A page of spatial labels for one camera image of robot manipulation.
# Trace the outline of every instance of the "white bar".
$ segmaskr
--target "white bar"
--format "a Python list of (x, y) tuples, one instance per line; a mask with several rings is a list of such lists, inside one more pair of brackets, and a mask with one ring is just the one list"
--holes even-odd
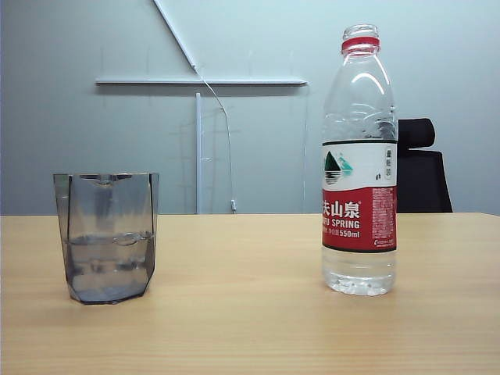
[(188, 51), (184, 47), (184, 44), (182, 43), (182, 41), (180, 41), (179, 35), (176, 33), (175, 29), (173, 28), (172, 24), (170, 23), (162, 6), (158, 3), (158, 0), (153, 0), (153, 2), (155, 3), (156, 8), (158, 8), (159, 12), (161, 13), (163, 19), (165, 20), (165, 23), (168, 26), (168, 28), (170, 29), (170, 32), (172, 33), (173, 37), (175, 38), (177, 44), (179, 45), (180, 50), (182, 51), (182, 53), (184, 53), (184, 56), (186, 57), (187, 62), (189, 63), (191, 68), (195, 71), (195, 73), (198, 73), (198, 71), (196, 70), (195, 61), (190, 57)]
[(202, 96), (196, 93), (196, 213), (202, 213)]
[[(283, 78), (276, 80), (269, 79), (252, 79), (252, 80), (206, 80), (208, 84), (222, 85), (222, 86), (264, 86), (264, 85), (275, 85), (275, 86), (302, 86), (307, 84), (306, 80), (301, 80), (298, 78)], [(203, 80), (160, 80), (160, 79), (145, 79), (145, 78), (97, 78), (95, 80), (96, 84), (179, 84), (179, 85), (204, 85)]]

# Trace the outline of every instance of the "gray wall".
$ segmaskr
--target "gray wall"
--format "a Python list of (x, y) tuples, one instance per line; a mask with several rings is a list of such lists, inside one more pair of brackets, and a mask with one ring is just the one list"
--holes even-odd
[[(500, 214), (500, 2), (162, 4), (206, 77), (309, 82), (216, 89), (234, 132), (239, 212), (319, 210), (323, 100), (341, 64), (342, 31), (364, 21), (380, 28), (399, 116), (434, 122), (454, 210)], [(96, 87), (98, 76), (195, 78), (150, 0), (2, 1), (3, 213), (54, 213), (51, 173), (74, 171), (159, 172), (161, 212), (194, 212), (197, 91), (203, 209), (228, 212), (225, 121), (210, 93)]]

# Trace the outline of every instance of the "mountain logo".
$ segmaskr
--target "mountain logo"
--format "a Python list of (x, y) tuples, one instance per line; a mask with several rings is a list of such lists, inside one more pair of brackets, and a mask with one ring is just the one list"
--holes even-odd
[(327, 153), (325, 158), (325, 179), (327, 184), (335, 184), (341, 177), (350, 176), (352, 173), (352, 167), (349, 165), (344, 156), (340, 154), (337, 160), (331, 155), (331, 152)]

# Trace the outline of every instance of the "chair backrest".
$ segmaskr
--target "chair backrest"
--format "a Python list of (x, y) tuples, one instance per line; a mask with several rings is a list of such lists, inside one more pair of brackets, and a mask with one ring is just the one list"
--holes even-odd
[(413, 150), (434, 143), (429, 119), (399, 120), (398, 212), (450, 213), (443, 155), (437, 151)]

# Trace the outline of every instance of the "red label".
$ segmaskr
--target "red label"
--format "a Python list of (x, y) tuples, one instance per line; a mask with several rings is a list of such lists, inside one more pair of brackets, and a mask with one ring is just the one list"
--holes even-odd
[(396, 186), (323, 189), (323, 245), (346, 252), (396, 249)]

